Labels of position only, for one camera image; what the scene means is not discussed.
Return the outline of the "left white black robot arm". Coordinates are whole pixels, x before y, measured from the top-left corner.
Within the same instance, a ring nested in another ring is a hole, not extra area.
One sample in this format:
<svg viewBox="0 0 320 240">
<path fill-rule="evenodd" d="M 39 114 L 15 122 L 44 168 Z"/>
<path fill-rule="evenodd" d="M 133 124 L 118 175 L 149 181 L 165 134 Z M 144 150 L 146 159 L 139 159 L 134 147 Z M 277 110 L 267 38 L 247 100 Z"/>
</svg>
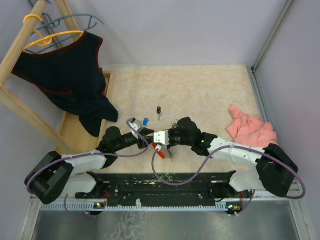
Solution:
<svg viewBox="0 0 320 240">
<path fill-rule="evenodd" d="M 98 148 L 83 154 L 60 155 L 49 152 L 25 179 L 27 191 L 45 205 L 61 196 L 78 199 L 106 199 L 110 193 L 105 181 L 94 173 L 110 167 L 117 153 L 133 145 L 145 152 L 153 141 L 153 130 L 142 127 L 138 132 L 121 134 L 118 127 L 109 127 Z"/>
</svg>

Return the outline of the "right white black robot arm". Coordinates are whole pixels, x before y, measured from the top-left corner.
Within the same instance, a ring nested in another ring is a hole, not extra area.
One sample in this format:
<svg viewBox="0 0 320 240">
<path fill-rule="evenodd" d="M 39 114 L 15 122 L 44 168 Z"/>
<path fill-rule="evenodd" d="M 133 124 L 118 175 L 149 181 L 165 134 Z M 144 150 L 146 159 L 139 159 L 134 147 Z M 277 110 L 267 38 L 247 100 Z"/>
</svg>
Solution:
<svg viewBox="0 0 320 240">
<path fill-rule="evenodd" d="M 168 138 L 169 147 L 189 146 L 198 156 L 226 160 L 250 168 L 247 172 L 236 171 L 223 185 L 223 192 L 229 198 L 235 198 L 246 190 L 266 190 L 277 197 L 286 198 L 299 170 L 276 144 L 254 147 L 230 142 L 202 132 L 189 117 L 180 119 L 168 131 Z"/>
</svg>

